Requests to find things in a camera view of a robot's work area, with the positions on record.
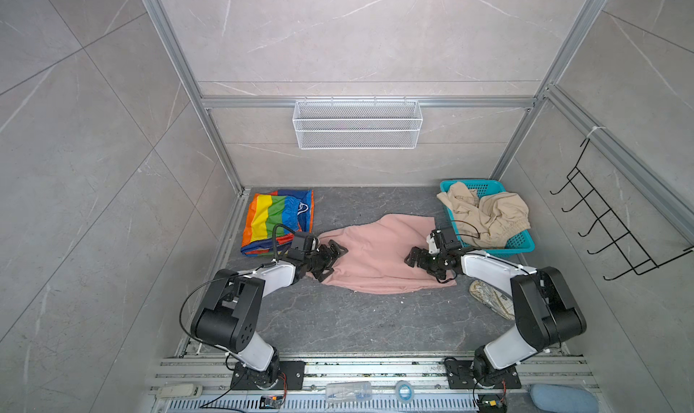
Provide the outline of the pink shorts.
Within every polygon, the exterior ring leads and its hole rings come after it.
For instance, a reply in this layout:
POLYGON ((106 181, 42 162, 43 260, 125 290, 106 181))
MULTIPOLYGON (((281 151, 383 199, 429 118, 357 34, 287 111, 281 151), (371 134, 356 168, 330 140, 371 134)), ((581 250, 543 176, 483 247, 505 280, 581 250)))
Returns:
POLYGON ((422 268, 405 263, 412 248, 428 246, 427 237, 435 227, 433 217, 386 214, 374 223, 324 232, 319 235, 322 244, 335 241, 348 252, 334 263, 334 273, 323 283, 372 295, 452 288, 454 280, 441 284, 422 268))

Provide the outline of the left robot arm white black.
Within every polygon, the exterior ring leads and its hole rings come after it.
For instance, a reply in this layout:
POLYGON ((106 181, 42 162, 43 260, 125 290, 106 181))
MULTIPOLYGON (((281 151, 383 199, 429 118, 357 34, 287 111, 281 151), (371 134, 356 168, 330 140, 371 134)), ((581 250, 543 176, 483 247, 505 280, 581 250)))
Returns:
POLYGON ((272 229, 271 243, 271 262, 254 270, 219 270, 195 288, 194 292, 205 290, 200 304, 189 324, 179 322, 190 339, 234 358, 262 390, 287 380, 278 350, 256 330, 263 298, 296 284, 307 274, 319 282, 327 280, 338 259, 348 253, 336 241, 321 243, 314 234, 295 231, 283 223, 272 229))

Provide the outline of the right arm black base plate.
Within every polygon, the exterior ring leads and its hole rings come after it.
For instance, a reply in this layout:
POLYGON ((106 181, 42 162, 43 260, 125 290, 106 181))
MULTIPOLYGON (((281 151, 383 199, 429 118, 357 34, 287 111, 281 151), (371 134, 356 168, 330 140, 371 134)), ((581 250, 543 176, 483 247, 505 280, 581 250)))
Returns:
POLYGON ((452 390, 519 390, 522 387, 514 367, 497 370, 479 358, 458 360, 453 357, 445 358, 443 365, 448 386, 452 390))

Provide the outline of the teal plastic laundry basket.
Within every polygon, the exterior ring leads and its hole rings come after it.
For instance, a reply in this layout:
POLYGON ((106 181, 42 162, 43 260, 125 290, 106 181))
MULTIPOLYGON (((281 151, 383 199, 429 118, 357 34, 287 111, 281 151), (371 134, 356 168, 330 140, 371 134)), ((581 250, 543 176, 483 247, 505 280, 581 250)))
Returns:
MULTIPOLYGON (((496 194, 498 192, 509 192, 505 189, 504 185, 502 185, 500 182, 495 181, 495 180, 482 180, 482 179, 463 179, 463 180, 446 180, 440 183, 439 188, 440 192, 447 190, 450 185, 452 185, 455 182, 462 182, 466 185, 470 185, 473 188, 481 188, 483 191, 489 187, 489 194, 496 194)), ((452 214, 446 209, 446 213, 448 215, 448 218, 451 221, 452 228, 455 230, 455 233, 457 234, 458 230, 455 228, 452 224, 452 214)), ((461 242, 463 247, 465 248, 475 248, 471 245, 468 245, 464 242, 464 240, 458 238, 461 242)), ((511 256, 511 255, 516 255, 520 253, 528 253, 535 250, 535 244, 533 240, 531 239, 530 236, 530 230, 527 230, 526 232, 523 232, 521 234, 518 234, 517 236, 513 237, 511 240, 509 240, 506 244, 506 247, 503 249, 491 249, 491 250, 485 250, 493 255, 496 256, 511 256)))

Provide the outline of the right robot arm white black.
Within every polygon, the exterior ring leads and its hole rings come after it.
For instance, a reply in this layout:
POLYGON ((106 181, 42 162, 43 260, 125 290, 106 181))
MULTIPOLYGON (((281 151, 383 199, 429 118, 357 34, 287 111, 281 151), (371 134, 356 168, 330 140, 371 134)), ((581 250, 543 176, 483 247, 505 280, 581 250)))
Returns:
POLYGON ((513 302, 513 328, 475 351, 475 387, 493 388, 507 380, 518 363, 587 331, 587 320, 556 268, 537 270, 465 248, 452 228, 433 230, 427 243, 425 249, 413 247, 404 262, 440 283, 450 281, 449 272, 480 280, 513 302))

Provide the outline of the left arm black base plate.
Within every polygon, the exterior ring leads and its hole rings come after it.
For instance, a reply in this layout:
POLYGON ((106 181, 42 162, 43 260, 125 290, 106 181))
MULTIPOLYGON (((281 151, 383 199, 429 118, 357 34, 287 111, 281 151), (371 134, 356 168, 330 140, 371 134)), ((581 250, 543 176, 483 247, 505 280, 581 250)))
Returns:
POLYGON ((271 364, 267 371, 254 371, 236 364, 231 380, 233 391, 301 391, 305 380, 305 362, 280 361, 271 364))

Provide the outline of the rainbow striped shorts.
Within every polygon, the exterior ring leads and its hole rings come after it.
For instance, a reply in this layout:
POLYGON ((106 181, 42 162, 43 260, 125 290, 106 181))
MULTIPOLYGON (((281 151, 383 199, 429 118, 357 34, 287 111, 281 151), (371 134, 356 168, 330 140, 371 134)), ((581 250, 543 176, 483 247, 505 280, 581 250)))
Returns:
POLYGON ((280 189, 270 194, 255 194, 250 202, 242 234, 240 252, 257 257, 273 252, 273 245, 284 250, 293 232, 312 232, 314 192, 280 189))

